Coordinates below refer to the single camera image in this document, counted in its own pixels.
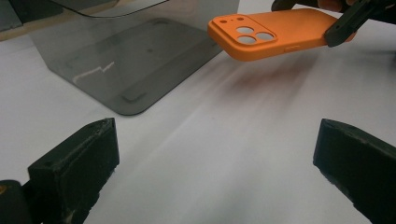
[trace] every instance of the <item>white surface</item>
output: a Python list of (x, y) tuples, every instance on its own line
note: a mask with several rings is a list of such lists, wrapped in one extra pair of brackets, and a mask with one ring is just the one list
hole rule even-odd
[[(270, 10), (242, 0), (240, 12)], [(253, 63), (221, 53), (142, 115), (53, 75), (27, 36), (0, 43), (0, 179), (85, 124), (114, 117), (120, 166), (86, 223), (370, 223), (312, 165), (320, 120), (396, 146), (396, 27)]]

